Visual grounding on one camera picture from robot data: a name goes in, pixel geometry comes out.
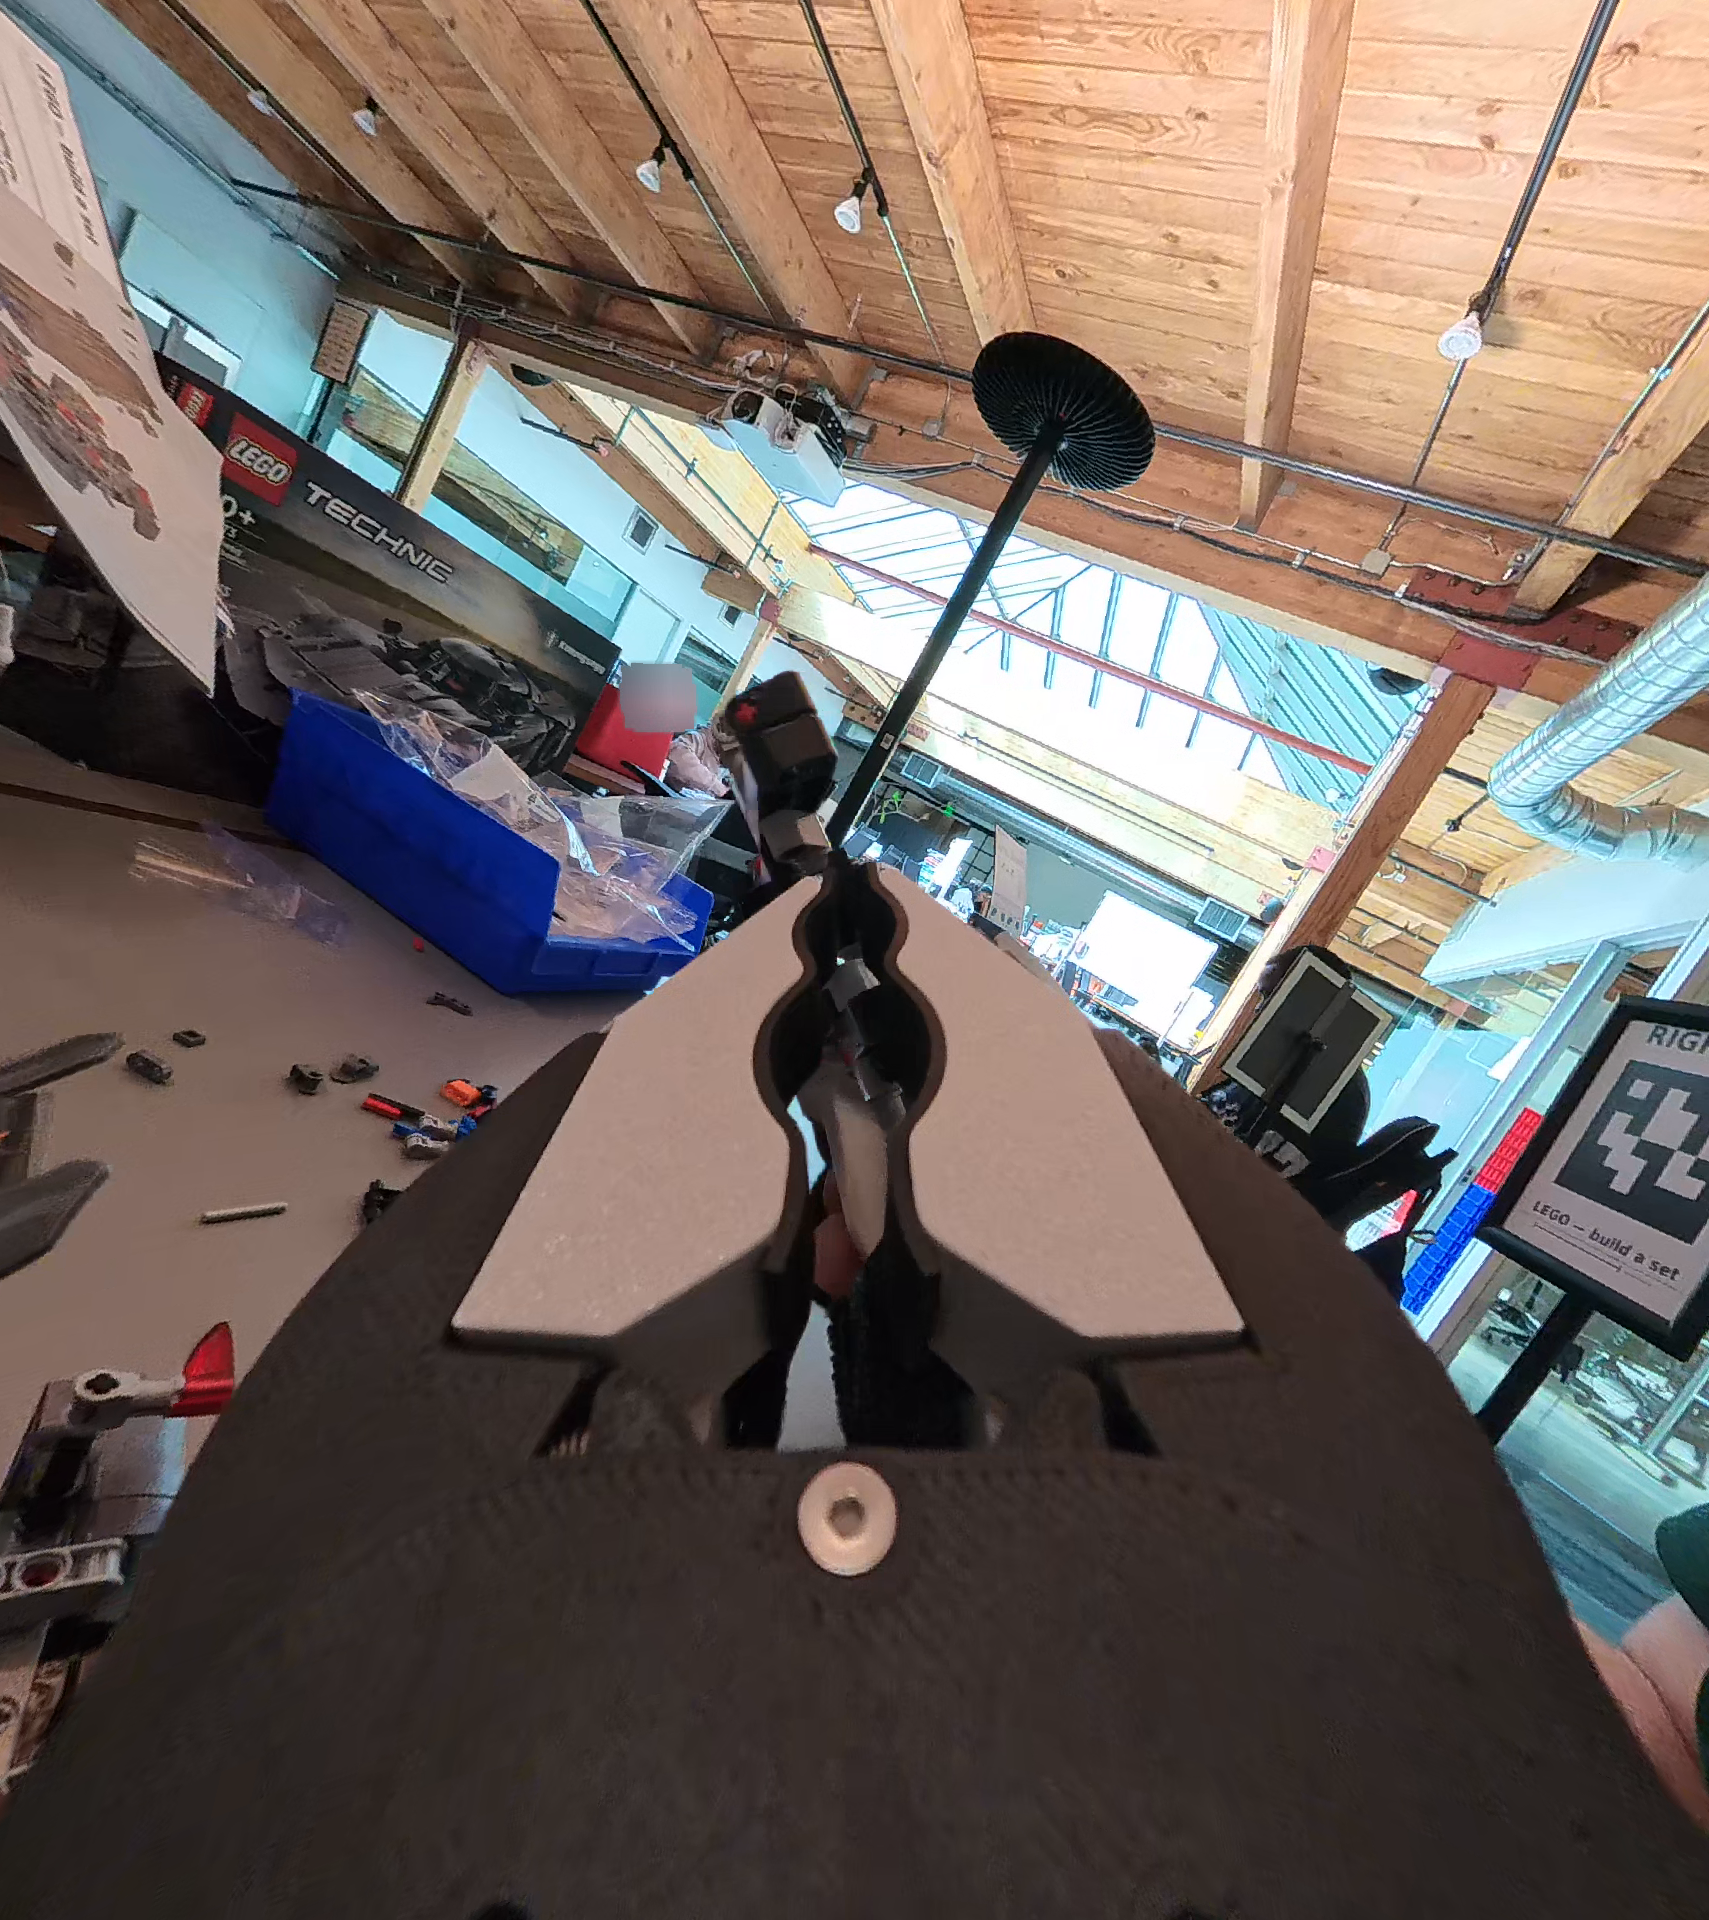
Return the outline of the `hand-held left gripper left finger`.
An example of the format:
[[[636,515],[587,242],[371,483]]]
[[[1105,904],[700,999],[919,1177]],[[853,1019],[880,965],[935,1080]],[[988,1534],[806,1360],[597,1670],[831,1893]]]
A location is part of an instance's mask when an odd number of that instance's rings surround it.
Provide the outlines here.
[[[765,1065],[806,990],[801,878],[603,1036],[451,1332],[616,1369],[751,1369],[801,1135]]]

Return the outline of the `black pole with disc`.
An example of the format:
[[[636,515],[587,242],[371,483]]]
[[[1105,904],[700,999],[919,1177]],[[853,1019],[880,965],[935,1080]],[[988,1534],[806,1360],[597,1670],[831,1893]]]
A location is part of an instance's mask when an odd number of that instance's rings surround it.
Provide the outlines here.
[[[935,679],[935,666],[947,657],[1034,492],[1047,478],[1058,478],[1070,492],[1122,492],[1153,460],[1153,422],[1143,398],[1105,361],[1067,338],[1038,329],[997,334],[972,365],[971,398],[988,434],[1020,457],[1020,470],[934,633],[919,643],[919,654],[884,712],[858,767],[851,773],[827,820],[831,847],[842,847],[858,825]]]

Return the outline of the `silver ventilation duct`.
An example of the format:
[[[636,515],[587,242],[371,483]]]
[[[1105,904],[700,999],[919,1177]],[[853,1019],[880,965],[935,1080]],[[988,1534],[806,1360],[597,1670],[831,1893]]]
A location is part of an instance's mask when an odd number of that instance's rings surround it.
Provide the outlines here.
[[[1574,779],[1709,691],[1709,577],[1665,608],[1581,696],[1488,773],[1494,806],[1540,847],[1596,860],[1709,860],[1709,817],[1677,806],[1604,806]]]

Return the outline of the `white ceiling projector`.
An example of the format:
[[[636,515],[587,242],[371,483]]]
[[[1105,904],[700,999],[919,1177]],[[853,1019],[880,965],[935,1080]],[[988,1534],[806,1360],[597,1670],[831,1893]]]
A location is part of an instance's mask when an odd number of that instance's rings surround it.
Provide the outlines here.
[[[831,398],[737,389],[722,429],[778,493],[838,506],[848,422]]]

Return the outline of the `red bin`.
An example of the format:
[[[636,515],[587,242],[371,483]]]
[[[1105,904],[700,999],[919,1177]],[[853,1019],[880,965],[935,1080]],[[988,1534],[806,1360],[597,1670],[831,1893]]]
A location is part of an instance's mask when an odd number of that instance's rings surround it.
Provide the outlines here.
[[[673,749],[674,749],[674,733],[644,733],[627,723],[621,687],[611,683],[603,687],[597,707],[581,723],[571,752],[606,773],[664,779]]]

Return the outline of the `scattered small lego pieces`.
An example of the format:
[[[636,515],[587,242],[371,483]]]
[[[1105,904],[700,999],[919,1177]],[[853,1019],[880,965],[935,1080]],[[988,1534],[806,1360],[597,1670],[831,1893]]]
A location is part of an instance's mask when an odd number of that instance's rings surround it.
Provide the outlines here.
[[[378,1216],[405,1172],[433,1165],[500,1108],[508,1069],[479,994],[368,975],[356,953],[250,955],[234,996],[154,1041],[128,1044],[124,1080],[154,1095],[158,1138],[188,1169],[188,1223],[221,1204]]]

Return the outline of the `white screen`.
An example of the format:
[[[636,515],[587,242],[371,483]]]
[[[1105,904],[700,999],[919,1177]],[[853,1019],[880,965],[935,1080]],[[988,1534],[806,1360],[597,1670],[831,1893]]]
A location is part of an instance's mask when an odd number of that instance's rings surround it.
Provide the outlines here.
[[[1089,999],[1173,1044],[1213,1011],[1218,994],[1204,986],[1213,955],[1213,940],[1122,892],[1105,892],[1067,953]]]

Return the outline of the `clear plastic bags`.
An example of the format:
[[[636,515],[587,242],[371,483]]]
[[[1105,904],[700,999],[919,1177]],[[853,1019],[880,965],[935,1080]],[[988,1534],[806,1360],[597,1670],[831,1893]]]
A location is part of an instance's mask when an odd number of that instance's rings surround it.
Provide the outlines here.
[[[557,856],[559,936],[700,947],[708,910],[679,904],[665,884],[722,829],[723,801],[557,792],[475,727],[371,691],[356,701],[390,752]]]

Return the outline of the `black grey lego sub-assembly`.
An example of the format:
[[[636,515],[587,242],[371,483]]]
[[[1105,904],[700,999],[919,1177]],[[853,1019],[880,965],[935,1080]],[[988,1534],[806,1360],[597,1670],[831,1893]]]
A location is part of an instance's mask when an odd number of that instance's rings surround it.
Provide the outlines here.
[[[722,752],[751,853],[751,892],[728,931],[801,892],[788,927],[801,981],[775,1008],[769,1065],[823,1165],[817,1209],[842,1239],[831,1271],[853,1277],[901,1230],[893,1186],[935,1048],[901,971],[909,914],[875,867],[827,836],[817,810],[836,792],[838,752],[798,673],[723,701]]]

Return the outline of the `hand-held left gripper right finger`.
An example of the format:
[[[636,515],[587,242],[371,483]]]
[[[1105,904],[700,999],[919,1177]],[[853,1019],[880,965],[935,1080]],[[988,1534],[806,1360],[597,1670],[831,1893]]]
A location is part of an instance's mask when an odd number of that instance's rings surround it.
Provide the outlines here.
[[[880,872],[889,955],[928,1033],[893,1209],[966,1380],[1218,1351],[1249,1322],[1097,1029],[1015,953]]]

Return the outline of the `black office chair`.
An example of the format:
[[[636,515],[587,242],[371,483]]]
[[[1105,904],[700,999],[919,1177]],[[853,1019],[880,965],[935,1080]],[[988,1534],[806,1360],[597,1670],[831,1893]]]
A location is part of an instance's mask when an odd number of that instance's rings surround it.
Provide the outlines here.
[[[1400,1209],[1413,1197],[1413,1216],[1437,1201],[1456,1147],[1437,1147],[1440,1122],[1400,1114],[1376,1135],[1332,1147],[1298,1177],[1298,1193],[1311,1215],[1347,1242],[1381,1209]]]

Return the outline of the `open instruction booklet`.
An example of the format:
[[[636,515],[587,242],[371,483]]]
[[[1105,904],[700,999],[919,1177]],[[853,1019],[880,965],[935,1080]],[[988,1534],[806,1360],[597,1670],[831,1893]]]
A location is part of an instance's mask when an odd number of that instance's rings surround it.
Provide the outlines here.
[[[64,74],[3,11],[0,436],[99,584],[215,691],[221,457],[158,385]]]

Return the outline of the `blue plastic bin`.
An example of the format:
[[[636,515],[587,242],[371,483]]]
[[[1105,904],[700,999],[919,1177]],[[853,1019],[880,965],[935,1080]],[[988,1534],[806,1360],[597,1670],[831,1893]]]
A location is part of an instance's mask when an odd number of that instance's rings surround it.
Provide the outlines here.
[[[397,756],[371,714],[295,696],[267,820],[503,996],[645,994],[694,945],[587,940],[559,860]]]

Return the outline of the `partly built lego model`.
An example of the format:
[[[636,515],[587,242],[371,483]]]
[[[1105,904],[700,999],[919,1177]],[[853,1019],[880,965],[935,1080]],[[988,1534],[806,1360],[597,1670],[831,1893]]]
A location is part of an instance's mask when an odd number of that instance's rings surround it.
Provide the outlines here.
[[[0,1479],[0,1810],[124,1620],[188,1474],[188,1431],[239,1389],[221,1319],[173,1376],[46,1380]]]

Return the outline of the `dark lego set box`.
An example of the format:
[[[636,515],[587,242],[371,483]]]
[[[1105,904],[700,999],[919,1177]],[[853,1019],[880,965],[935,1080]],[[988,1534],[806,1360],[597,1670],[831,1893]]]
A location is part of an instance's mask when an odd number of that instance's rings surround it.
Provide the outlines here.
[[[158,377],[221,451],[221,714],[276,758],[295,696],[379,696],[559,778],[616,645],[194,369]]]

